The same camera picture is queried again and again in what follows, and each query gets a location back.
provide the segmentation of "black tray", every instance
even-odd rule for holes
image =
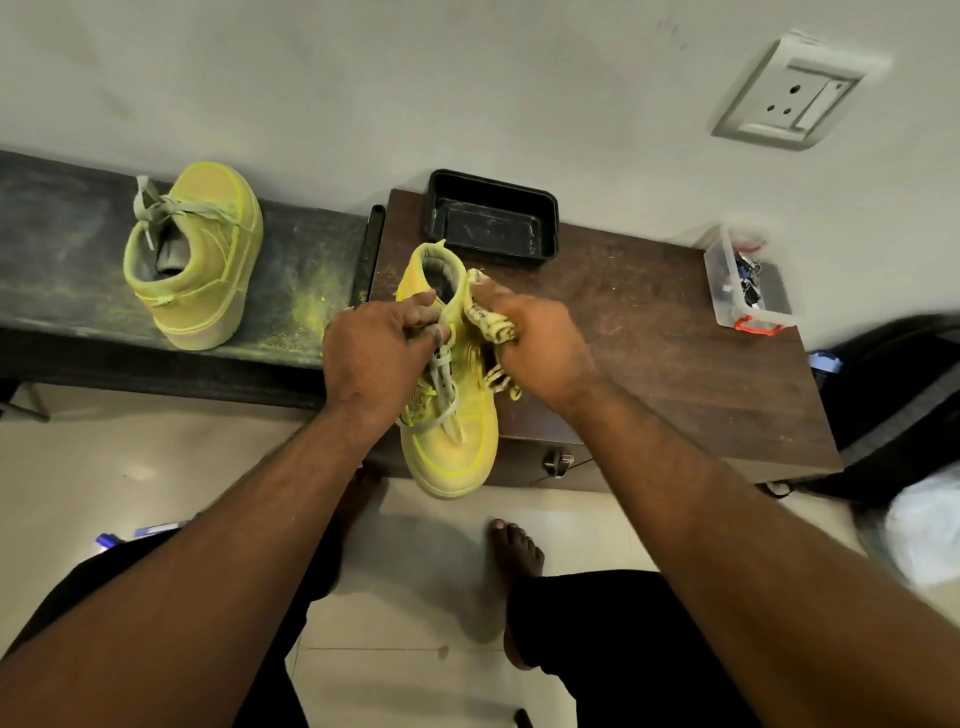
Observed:
[[[472,260],[536,268],[557,256],[557,198],[449,169],[430,175],[423,230]]]

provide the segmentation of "electrical outlet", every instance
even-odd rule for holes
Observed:
[[[778,76],[756,89],[756,105],[746,123],[790,129],[829,82],[827,76],[787,66]]]
[[[713,135],[807,149],[837,123],[867,82],[889,66],[886,59],[838,51],[789,33],[774,43]]]

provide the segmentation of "red handle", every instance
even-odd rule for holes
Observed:
[[[740,319],[733,325],[733,328],[735,328],[737,331],[746,331],[747,333],[756,333],[756,334],[759,334],[760,336],[773,336],[775,333],[783,329],[783,324],[777,324],[773,328],[748,327],[747,322],[752,321],[753,319],[754,319],[753,316],[744,316],[742,319]]]

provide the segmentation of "clear plastic box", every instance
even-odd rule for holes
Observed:
[[[704,262],[717,324],[764,336],[797,325],[796,301],[787,298],[780,267],[772,258],[766,237],[721,225],[708,233],[708,240]],[[743,268],[745,261],[759,264],[754,275],[759,301],[753,305],[747,303],[737,270],[738,262]]]

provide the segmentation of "plastic container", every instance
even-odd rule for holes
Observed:
[[[423,230],[479,260],[536,268],[557,256],[560,213],[549,192],[449,169],[430,175]]]
[[[796,326],[797,302],[787,298],[781,269],[774,262],[768,240],[759,233],[726,225],[714,229],[708,237],[712,239],[704,262],[717,324],[763,336]],[[758,300],[744,291],[743,278],[751,262],[759,265],[753,275]],[[748,303],[748,298],[756,302]]]

